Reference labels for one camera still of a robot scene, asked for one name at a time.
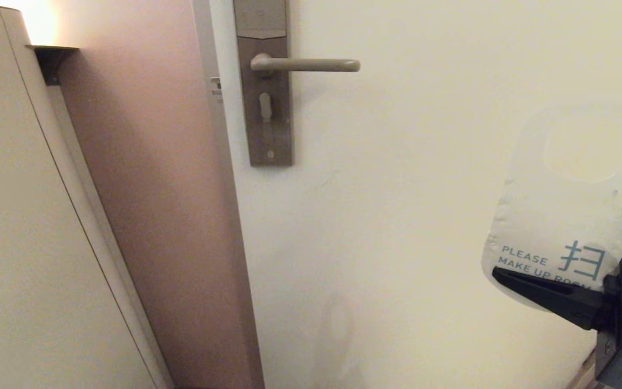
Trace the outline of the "brown side door frame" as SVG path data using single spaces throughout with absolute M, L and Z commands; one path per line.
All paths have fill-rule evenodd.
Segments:
M 596 378 L 597 353 L 592 350 L 565 389 L 601 389 Z

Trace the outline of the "blue and white door hanger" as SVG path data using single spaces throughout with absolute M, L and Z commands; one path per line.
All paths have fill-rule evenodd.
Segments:
M 622 103 L 550 106 L 523 126 L 484 244 L 481 268 L 501 293 L 496 267 L 602 291 L 622 258 Z

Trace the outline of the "dark wall lamp shelf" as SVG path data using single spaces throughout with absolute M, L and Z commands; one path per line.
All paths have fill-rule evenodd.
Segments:
M 59 86 L 59 69 L 66 59 L 79 51 L 79 48 L 68 46 L 35 46 L 28 44 L 36 56 L 36 60 L 47 86 Z

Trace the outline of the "beige curved wall panel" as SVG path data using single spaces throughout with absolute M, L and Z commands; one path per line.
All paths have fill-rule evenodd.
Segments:
M 62 87 L 28 44 L 0 6 L 0 389 L 174 389 Z

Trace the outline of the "brown metal lock plate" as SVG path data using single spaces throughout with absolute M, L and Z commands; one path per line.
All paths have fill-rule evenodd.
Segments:
M 287 0 L 233 0 L 244 97 L 245 133 L 251 166 L 291 166 L 292 125 L 289 74 L 252 71 L 259 53 L 287 58 Z M 261 118 L 259 95 L 272 99 L 272 121 Z

